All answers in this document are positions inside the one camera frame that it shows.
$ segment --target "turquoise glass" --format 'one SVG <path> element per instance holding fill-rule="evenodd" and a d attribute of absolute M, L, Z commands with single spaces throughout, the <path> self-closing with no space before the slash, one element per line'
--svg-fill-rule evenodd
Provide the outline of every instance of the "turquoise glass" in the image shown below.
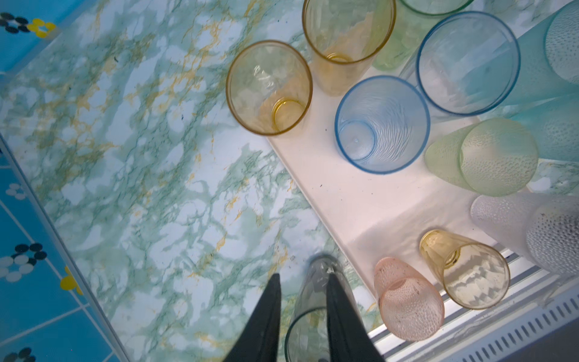
<path fill-rule="evenodd" d="M 531 132 L 539 157 L 579 162 L 579 93 L 543 103 L 512 119 Z"/>
<path fill-rule="evenodd" d="M 579 0 L 549 16 L 519 39 L 521 73 L 503 105 L 579 92 Z"/>

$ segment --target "glass rim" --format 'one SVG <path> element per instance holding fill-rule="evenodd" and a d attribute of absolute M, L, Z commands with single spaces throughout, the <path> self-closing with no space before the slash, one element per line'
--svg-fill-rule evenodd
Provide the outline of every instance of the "glass rim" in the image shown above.
<path fill-rule="evenodd" d="M 290 351 L 288 349 L 288 342 L 290 341 L 290 334 L 291 331 L 293 329 L 293 327 L 295 326 L 295 324 L 304 316 L 308 315 L 311 312 L 316 312 L 318 310 L 324 310 L 327 309 L 326 306 L 319 306 L 319 307 L 314 307 L 314 308 L 310 308 L 308 310 L 306 310 L 305 312 L 301 313 L 299 316 L 297 316 L 290 324 L 288 327 L 288 331 L 285 333 L 285 341 L 284 341 L 284 354 L 285 354 L 285 360 L 287 362 L 291 362 L 291 358 L 290 358 Z"/>
<path fill-rule="evenodd" d="M 446 13 L 434 13 L 434 14 L 421 12 L 420 10 L 417 10 L 416 8 L 408 5 L 407 1 L 408 1 L 408 0 L 400 0 L 400 2 L 401 2 L 404 6 L 406 6 L 409 10 L 411 10 L 411 11 L 417 13 L 417 14 L 425 15 L 425 16 L 444 16 L 444 15 L 451 15 L 451 14 L 454 14 L 454 13 L 457 13 L 457 12 L 463 10 L 463 9 L 466 8 L 468 5 L 472 4 L 472 2 L 473 2 L 474 0 L 467 0 L 467 2 L 465 2 L 465 3 L 462 4 L 462 5 L 460 5 L 458 8 L 456 8 L 456 9 L 454 9 L 454 10 L 451 10 L 451 11 L 448 11 L 448 12 L 446 12 Z"/>
<path fill-rule="evenodd" d="M 279 132 L 275 132 L 275 133 L 265 133 L 265 132 L 260 132 L 257 130 L 254 130 L 252 128 L 250 128 L 249 126 L 247 126 L 242 118 L 239 116 L 239 114 L 237 114 L 235 107 L 233 106 L 233 102 L 231 100 L 231 78 L 232 78 L 232 69 L 233 66 L 235 65 L 235 63 L 238 61 L 238 59 L 243 55 L 246 54 L 246 52 L 252 50 L 253 48 L 256 47 L 260 47 L 260 46 L 264 46 L 264 45 L 273 45 L 273 46 L 278 46 L 281 48 L 285 48 L 285 50 L 289 50 L 291 53 L 293 53 L 294 55 L 296 55 L 296 57 L 298 58 L 299 62 L 302 63 L 304 69 L 306 70 L 306 74 L 307 74 L 307 80 L 310 83 L 310 94 L 308 95 L 307 98 L 307 104 L 303 109 L 302 115 L 298 118 L 298 120 L 296 120 L 294 122 L 294 124 L 292 124 L 290 127 L 279 131 Z M 247 48 L 243 49 L 238 55 L 236 55 L 236 57 L 233 59 L 233 61 L 231 62 L 231 66 L 229 67 L 229 70 L 227 72 L 227 78 L 225 80 L 225 98 L 227 100 L 227 106 L 229 107 L 229 111 L 231 112 L 231 114 L 233 115 L 233 117 L 235 118 L 235 120 L 241 125 L 243 126 L 243 128 L 245 128 L 246 130 L 248 130 L 251 133 L 254 134 L 259 134 L 260 136 L 277 136 L 279 134 L 283 134 L 286 133 L 287 131 L 290 131 L 291 129 L 293 129 L 295 126 L 298 125 L 298 123 L 300 123 L 302 121 L 302 119 L 305 117 L 308 109 L 310 108 L 310 104 L 312 103 L 312 95 L 314 92 L 314 84 L 313 84 L 313 80 L 312 80 L 312 72 L 310 71 L 310 67 L 307 64 L 307 61 L 303 58 L 303 56 L 291 45 L 284 43 L 284 42 L 280 42 L 277 40 L 262 40 L 256 43 L 253 43 L 251 45 L 249 45 Z"/>
<path fill-rule="evenodd" d="M 444 109 L 442 108 L 440 105 L 438 105 L 436 102 L 434 102 L 432 100 L 432 98 L 430 98 L 430 96 L 428 95 L 428 93 L 426 92 L 426 90 L 424 89 L 424 86 L 422 85 L 422 80 L 420 79 L 420 73 L 419 73 L 419 68 L 420 68 L 420 56 L 422 54 L 422 50 L 424 49 L 424 46 L 426 44 L 426 42 L 428 41 L 428 39 L 430 39 L 430 37 L 441 27 L 443 27 L 445 24 L 447 24 L 450 21 L 454 21 L 456 20 L 455 18 L 457 17 L 464 17 L 464 16 L 478 16 L 478 17 L 488 17 L 493 19 L 494 21 L 498 22 L 498 24 L 500 25 L 500 27 L 502 27 L 505 31 L 505 37 L 508 39 L 512 40 L 512 43 L 515 45 L 515 49 L 516 49 L 516 53 L 517 53 L 517 65 L 516 65 L 516 72 L 514 74 L 514 76 L 511 77 L 512 82 L 510 83 L 510 85 L 507 86 L 507 88 L 505 89 L 505 91 L 503 91 L 503 93 L 501 95 L 499 95 L 491 104 L 487 105 L 486 107 L 479 109 L 477 111 L 474 112 L 470 112 L 470 113 L 458 113 L 458 112 L 453 112 L 453 111 L 449 111 L 448 109 Z M 435 26 L 433 26 L 433 28 L 428 32 L 428 34 L 426 34 L 426 36 L 424 37 L 424 39 L 422 40 L 422 43 L 420 44 L 420 47 L 418 48 L 418 51 L 416 52 L 416 64 L 415 64 L 415 72 L 416 72 L 416 79 L 418 82 L 418 87 L 420 87 L 420 90 L 422 91 L 422 93 L 424 94 L 424 97 L 428 100 L 428 102 L 430 104 L 433 105 L 433 107 L 435 107 L 436 109 L 449 114 L 450 116 L 458 116 L 461 118 L 464 117 L 472 117 L 472 116 L 477 116 L 480 114 L 483 114 L 485 112 L 488 112 L 496 107 L 499 106 L 499 104 L 501 104 L 507 97 L 509 94 L 511 94 L 511 91 L 513 90 L 513 88 L 516 85 L 516 82 L 519 78 L 519 73 L 521 71 L 521 49 L 519 47 L 519 42 L 516 40 L 515 34 L 513 34 L 512 30 L 509 28 L 508 25 L 506 25 L 502 20 L 500 20 L 498 17 L 489 14 L 489 13 L 485 13 L 485 12 L 477 12 L 477 11 L 468 11 L 468 12 L 461 12 L 461 13 L 456 13 L 453 15 L 450 15 L 449 17 L 446 17 L 444 19 L 442 19 L 441 21 L 439 21 Z"/>
<path fill-rule="evenodd" d="M 441 280 L 441 284 L 442 287 L 444 288 L 446 294 L 448 295 L 448 297 L 450 299 L 452 299 L 455 303 L 457 303 L 458 305 L 460 305 L 463 308 L 466 309 L 471 309 L 471 310 L 483 310 L 483 309 L 489 309 L 492 308 L 494 306 L 496 306 L 497 304 L 499 304 L 503 298 L 505 297 L 505 295 L 507 295 L 507 291 L 508 289 L 511 287 L 511 270 L 508 266 L 508 262 L 507 260 L 504 258 L 504 256 L 495 248 L 493 248 L 492 246 L 489 246 L 487 244 L 483 244 L 481 242 L 478 242 L 476 240 L 473 240 L 471 243 L 466 243 L 464 245 L 458 246 L 457 248 L 454 248 L 451 252 L 448 253 L 448 255 L 451 255 L 455 252 L 457 252 L 458 250 L 462 249 L 463 247 L 467 247 L 467 246 L 479 246 L 479 247 L 483 247 L 485 249 L 488 249 L 489 251 L 491 251 L 492 253 L 496 254 L 499 256 L 499 258 L 503 261 L 503 266 L 505 266 L 505 270 L 507 271 L 506 275 L 507 275 L 507 279 L 508 279 L 508 286 L 505 288 L 504 292 L 502 293 L 501 297 L 493 304 L 489 305 L 489 306 L 483 306 L 483 307 L 479 307 L 479 308 L 474 308 L 472 306 L 466 305 L 460 301 L 458 301 L 457 299 L 454 298 L 454 296 L 448 291 L 448 289 L 446 288 L 446 283 L 444 282 L 444 265 L 441 266 L 441 276 L 442 276 L 442 280 Z"/>
<path fill-rule="evenodd" d="M 390 16 L 390 26 L 388 27 L 388 31 L 386 32 L 386 36 L 384 37 L 384 41 L 368 56 L 365 56 L 364 58 L 358 59 L 358 60 L 353 60 L 353 61 L 337 61 L 334 59 L 328 59 L 328 57 L 326 57 L 325 55 L 323 55 L 322 53 L 320 53 L 320 51 L 312 44 L 312 41 L 310 40 L 309 35 L 307 34 L 307 29 L 306 29 L 306 8 L 308 6 L 308 4 L 310 3 L 310 1 L 312 0 L 305 0 L 303 2 L 303 8 L 302 8 L 302 28 L 303 28 L 303 34 L 306 37 L 306 41 L 308 43 L 308 45 L 311 47 L 311 49 L 315 52 L 315 54 L 319 55 L 320 57 L 322 57 L 324 60 L 329 61 L 332 64 L 338 64 L 338 65 L 349 65 L 349 64 L 357 64 L 357 63 L 361 63 L 365 60 L 368 60 L 370 58 L 372 58 L 373 56 L 375 56 L 376 54 L 378 54 L 382 48 L 384 47 L 384 45 L 386 45 L 386 42 L 388 41 L 388 39 L 390 39 L 390 35 L 392 35 L 392 31 L 394 30 L 394 23 L 396 23 L 396 1 L 395 0 L 383 0 L 386 2 L 390 3 L 390 6 L 392 8 L 392 12 L 391 12 L 391 16 Z"/>
<path fill-rule="evenodd" d="M 344 105 L 344 102 L 346 101 L 346 99 L 348 98 L 350 93 L 352 93 L 354 91 L 354 89 L 358 88 L 359 86 L 361 86 L 365 82 L 375 80 L 375 79 L 391 79 L 391 80 L 398 81 L 398 82 L 402 83 L 403 85 L 407 86 L 409 89 L 411 89 L 418 96 L 418 99 L 422 102 L 422 106 L 424 107 L 424 111 L 426 113 L 426 132 L 424 134 L 424 141 L 422 142 L 422 145 L 420 146 L 419 150 L 416 152 L 416 155 L 414 157 L 412 157 L 412 159 L 410 159 L 408 162 L 403 164 L 402 166 L 400 166 L 396 169 L 387 170 L 387 171 L 373 171 L 373 170 L 369 170 L 369 169 L 366 169 L 366 168 L 358 165 L 352 158 L 350 158 L 350 156 L 347 155 L 346 151 L 344 150 L 344 147 L 342 146 L 342 143 L 340 142 L 340 137 L 339 137 L 339 132 L 338 132 L 338 116 L 340 114 L 340 111 L 342 110 L 342 106 Z M 364 172 L 372 173 L 372 174 L 376 174 L 376 175 L 386 175 L 386 174 L 395 173 L 395 172 L 398 172 L 400 170 L 405 169 L 406 167 L 410 166 L 414 161 L 416 161 L 416 159 L 422 154 L 422 151 L 424 151 L 424 148 L 426 147 L 426 144 L 428 142 L 428 137 L 430 136 L 430 123 L 431 123 L 431 121 L 430 121 L 430 112 L 428 111 L 428 105 L 426 104 L 426 100 L 424 99 L 422 94 L 420 94 L 420 92 L 416 89 L 416 87 L 412 86 L 410 83 L 408 83 L 404 79 L 401 79 L 397 76 L 376 75 L 376 76 L 371 76 L 370 78 L 366 78 L 366 79 L 359 81 L 352 88 L 350 88 L 348 90 L 348 92 L 342 97 L 342 100 L 340 101 L 340 104 L 338 105 L 338 108 L 336 110 L 336 116 L 335 116 L 335 120 L 334 120 L 334 133 L 336 136 L 336 142 L 338 143 L 338 147 L 340 148 L 342 155 L 344 155 L 344 157 L 346 158 L 346 160 L 348 160 L 348 162 L 350 162 L 356 168 L 358 168 Z"/>
<path fill-rule="evenodd" d="M 482 125 L 483 123 L 488 122 L 488 121 L 490 121 L 490 120 L 494 120 L 494 119 L 500 119 L 502 122 L 511 122 L 511 124 L 520 125 L 520 126 L 522 126 L 522 129 L 523 129 L 523 130 L 526 130 L 527 132 L 529 132 L 528 129 L 526 129 L 522 124 L 520 124 L 519 122 L 517 122 L 517 121 L 515 121 L 515 120 L 512 120 L 512 119 L 510 119 L 510 118 L 503 118 L 503 117 L 493 117 L 493 118 L 489 118 L 489 119 L 482 120 L 482 121 L 480 121 L 480 122 L 475 123 L 474 125 L 472 125 L 473 127 L 464 135 L 464 138 L 460 141 L 460 148 L 462 149 L 463 144 L 464 144 L 464 140 L 466 140 L 467 137 L 468 137 L 468 135 L 470 135 L 475 129 L 477 129 L 478 127 L 480 127 L 480 125 Z M 532 135 L 531 135 L 531 138 L 532 138 L 533 145 L 534 145 L 534 148 L 535 148 L 535 151 L 536 151 L 536 154 L 537 154 L 537 162 L 536 162 L 536 165 L 535 165 L 535 168 L 534 168 L 533 172 L 529 173 L 530 175 L 529 175 L 529 178 L 525 181 L 525 185 L 528 184 L 528 183 L 533 179 L 533 176 L 535 175 L 535 172 L 537 171 L 537 168 L 538 168 L 539 148 L 538 148 L 538 146 L 537 146 L 537 141 L 535 140 L 534 137 L 532 137 Z M 502 195 L 502 194 L 501 194 L 501 195 L 492 195 L 492 196 L 491 196 L 491 195 L 484 194 L 484 193 L 481 193 L 479 190 L 477 190 L 475 187 L 473 187 L 473 186 L 470 184 L 470 182 L 468 182 L 468 178 L 464 175 L 463 169 L 462 169 L 462 167 L 460 167 L 460 165 L 459 165 L 459 173 L 460 173 L 460 175 L 462 176 L 464 182 L 466 182 L 466 184 L 467 184 L 474 192 L 479 193 L 481 196 L 484 195 L 484 196 L 490 196 L 490 197 L 492 197 L 492 198 L 502 198 L 502 197 L 505 197 L 505 196 L 508 196 L 508 195 L 513 195 L 513 192 L 507 193 L 507 194 L 505 194 L 505 195 Z"/>

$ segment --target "upside-down glass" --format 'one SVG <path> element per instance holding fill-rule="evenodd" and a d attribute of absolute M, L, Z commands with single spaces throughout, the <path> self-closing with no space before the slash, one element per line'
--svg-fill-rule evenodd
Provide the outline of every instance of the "upside-down glass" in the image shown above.
<path fill-rule="evenodd" d="M 424 160 L 446 182 L 483 195 L 506 196 L 531 180 L 538 151 L 520 123 L 493 118 L 443 136 L 428 147 Z"/>
<path fill-rule="evenodd" d="M 528 109 L 512 120 L 531 132 L 539 157 L 579 162 L 579 93 Z"/>
<path fill-rule="evenodd" d="M 471 2 L 473 0 L 399 0 L 396 26 L 378 53 L 374 67 L 384 71 L 397 68 L 412 55 L 437 22 L 463 10 Z"/>
<path fill-rule="evenodd" d="M 384 325 L 399 338 L 421 341 L 444 322 L 444 303 L 436 288 L 403 261 L 380 260 L 374 271 L 374 288 Z"/>
<path fill-rule="evenodd" d="M 543 269 L 579 275 L 579 196 L 479 196 L 471 217 L 494 240 Z"/>
<path fill-rule="evenodd" d="M 503 105 L 579 92 L 579 0 L 538 23 L 519 39 L 521 73 Z"/>
<path fill-rule="evenodd" d="M 326 310 L 326 289 L 330 274 L 338 277 L 354 310 L 358 310 L 340 262 L 330 255 L 314 257 L 296 299 L 294 316 L 285 335 L 287 362 L 330 361 Z"/>
<path fill-rule="evenodd" d="M 448 296 L 469 309 L 485 309 L 507 293 L 511 272 L 494 248 L 454 233 L 431 230 L 420 253 Z"/>

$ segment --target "pink glass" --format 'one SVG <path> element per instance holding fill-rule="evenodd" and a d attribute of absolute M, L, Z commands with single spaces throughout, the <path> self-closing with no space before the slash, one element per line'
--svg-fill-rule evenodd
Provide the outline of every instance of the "pink glass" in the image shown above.
<path fill-rule="evenodd" d="M 384 325 L 395 336 L 421 341 L 438 331 L 444 303 L 436 288 L 416 269 L 396 258 L 376 264 L 374 288 Z"/>

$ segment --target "textured glass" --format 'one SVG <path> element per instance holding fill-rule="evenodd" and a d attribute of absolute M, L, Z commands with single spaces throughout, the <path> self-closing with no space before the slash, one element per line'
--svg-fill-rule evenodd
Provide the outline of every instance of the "textured glass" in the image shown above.
<path fill-rule="evenodd" d="M 453 185 L 506 196 L 531 180 L 538 152 L 521 124 L 493 118 L 442 137 L 428 147 L 424 160 L 432 173 Z"/>
<path fill-rule="evenodd" d="M 420 253 L 448 296 L 469 309 L 489 308 L 507 293 L 511 274 L 494 248 L 442 230 L 427 232 Z"/>
<path fill-rule="evenodd" d="M 400 78 L 424 93 L 433 122 L 478 115 L 497 107 L 519 74 L 521 54 L 498 18 L 463 12 L 440 21 Z"/>
<path fill-rule="evenodd" d="M 543 269 L 579 275 L 578 196 L 480 196 L 472 204 L 471 216 L 490 237 Z"/>
<path fill-rule="evenodd" d="M 504 104 L 579 92 L 579 0 L 562 7 L 519 39 L 521 74 Z"/>
<path fill-rule="evenodd" d="M 234 60 L 225 85 L 227 104 L 246 129 L 273 136 L 292 129 L 312 100 L 312 75 L 303 57 L 277 41 L 258 42 Z"/>
<path fill-rule="evenodd" d="M 414 87 L 393 76 L 356 84 L 336 112 L 342 154 L 359 169 L 392 173 L 411 164 L 430 133 L 426 103 Z"/>
<path fill-rule="evenodd" d="M 473 0 L 399 0 L 396 26 L 390 39 L 378 53 L 374 67 L 393 70 L 418 48 L 424 36 L 437 22 L 466 8 Z"/>
<path fill-rule="evenodd" d="M 444 303 L 436 288 L 416 269 L 396 258 L 383 258 L 374 271 L 374 288 L 384 325 L 395 336 L 421 341 L 438 331 Z"/>
<path fill-rule="evenodd" d="M 579 93 L 541 104 L 512 119 L 531 132 L 539 157 L 579 162 Z"/>
<path fill-rule="evenodd" d="M 330 255 L 315 257 L 308 267 L 285 335 L 285 360 L 288 362 L 330 361 L 326 310 L 330 274 L 338 277 L 354 310 L 358 310 L 339 261 Z"/>
<path fill-rule="evenodd" d="M 320 88 L 346 93 L 386 44 L 395 17 L 394 0 L 305 0 L 303 30 Z"/>

